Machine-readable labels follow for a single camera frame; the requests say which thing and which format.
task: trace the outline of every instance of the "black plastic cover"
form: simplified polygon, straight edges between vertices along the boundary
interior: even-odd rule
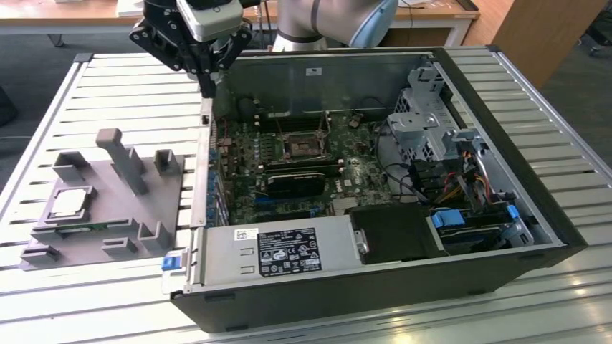
[[[443,257],[427,222],[428,208],[420,204],[382,204],[348,210],[354,230],[366,236],[364,264]]]

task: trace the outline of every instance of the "white label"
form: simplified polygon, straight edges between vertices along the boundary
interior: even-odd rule
[[[304,262],[304,265],[315,265],[319,264],[320,260],[319,259],[307,259]]]
[[[236,229],[234,231],[234,240],[258,239],[259,228]]]
[[[306,69],[306,75],[307,75],[307,77],[314,77],[314,76],[318,76],[318,75],[323,75],[323,68],[322,67],[307,68]]]

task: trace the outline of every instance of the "barcode sticker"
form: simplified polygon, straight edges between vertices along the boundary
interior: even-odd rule
[[[259,228],[236,229],[234,231],[234,240],[254,240],[258,239]]]
[[[307,75],[307,77],[314,77],[314,76],[323,75],[323,68],[322,67],[307,68],[306,69],[306,75]]]

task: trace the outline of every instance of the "power supply label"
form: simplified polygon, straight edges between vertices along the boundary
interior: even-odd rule
[[[263,277],[323,269],[315,228],[259,233],[258,246],[259,274]]]

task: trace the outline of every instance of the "aluminum profile table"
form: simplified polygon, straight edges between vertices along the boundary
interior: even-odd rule
[[[610,343],[612,173],[503,54],[448,49],[591,247],[496,292],[247,333],[210,335],[162,293],[160,259],[35,272],[16,268],[56,178],[59,151],[124,132],[139,156],[187,155],[176,248],[190,242],[200,95],[148,54],[74,63],[0,196],[0,338],[4,343]],[[172,277],[180,281],[182,276]]]

